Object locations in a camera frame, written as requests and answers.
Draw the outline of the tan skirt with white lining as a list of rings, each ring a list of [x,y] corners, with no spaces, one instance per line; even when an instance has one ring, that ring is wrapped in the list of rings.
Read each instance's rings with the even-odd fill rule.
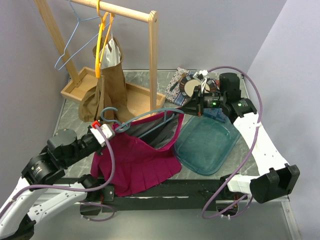
[[[83,122],[94,122],[102,119],[101,111],[104,108],[114,107],[118,111],[107,110],[104,117],[123,123],[134,117],[127,107],[126,80],[122,69],[124,54],[115,37],[108,37],[104,51],[102,48],[99,50],[99,54],[103,55],[100,78],[97,79],[97,85],[90,88],[81,100],[78,117]]]

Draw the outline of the magenta garment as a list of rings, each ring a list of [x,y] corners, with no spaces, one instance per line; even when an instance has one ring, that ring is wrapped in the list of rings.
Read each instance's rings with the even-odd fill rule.
[[[156,121],[131,126],[110,140],[115,173],[111,180],[115,193],[126,197],[161,184],[179,173],[182,166],[173,153],[184,115],[175,116],[166,125],[139,138]]]

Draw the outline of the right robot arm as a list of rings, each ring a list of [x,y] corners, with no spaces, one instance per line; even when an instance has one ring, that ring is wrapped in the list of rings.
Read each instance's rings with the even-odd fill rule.
[[[300,176],[297,165],[290,165],[278,152],[264,129],[257,109],[241,95],[240,78],[232,72],[219,75],[217,90],[196,86],[190,99],[180,108],[184,113],[201,116],[205,109],[220,108],[250,148],[258,176],[232,174],[219,186],[219,194],[231,199],[236,192],[251,195],[258,203],[291,194]]]

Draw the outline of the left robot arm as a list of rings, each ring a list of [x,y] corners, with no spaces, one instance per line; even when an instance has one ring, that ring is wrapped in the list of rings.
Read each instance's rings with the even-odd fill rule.
[[[62,212],[74,203],[91,204],[98,198],[115,174],[115,156],[109,140],[115,132],[108,124],[94,123],[87,134],[77,138],[74,130],[58,130],[39,155],[30,159],[18,183],[0,209],[0,238],[29,240],[41,221]],[[107,147],[111,157],[111,174],[104,184],[92,175],[83,175],[70,186],[56,182],[65,170],[94,152]]]

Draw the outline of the teal plastic hanger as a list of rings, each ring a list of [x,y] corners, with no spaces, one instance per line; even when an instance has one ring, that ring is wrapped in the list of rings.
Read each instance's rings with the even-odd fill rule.
[[[138,137],[139,139],[143,138],[144,136],[148,135],[154,130],[157,130],[158,128],[166,125],[168,122],[173,120],[175,116],[184,114],[184,112],[179,108],[166,107],[166,108],[159,108],[156,110],[150,110],[148,112],[135,116],[126,122],[120,122],[119,120],[116,120],[116,119],[106,119],[104,117],[106,111],[117,112],[118,109],[115,107],[106,107],[100,113],[100,117],[104,122],[117,124],[117,127],[114,129],[116,133],[126,132],[127,130],[130,129],[131,126],[136,126],[136,125],[146,124],[146,123],[151,123],[156,121],[157,124],[154,123],[152,128],[150,128],[149,130],[147,130],[146,132],[144,132]]]

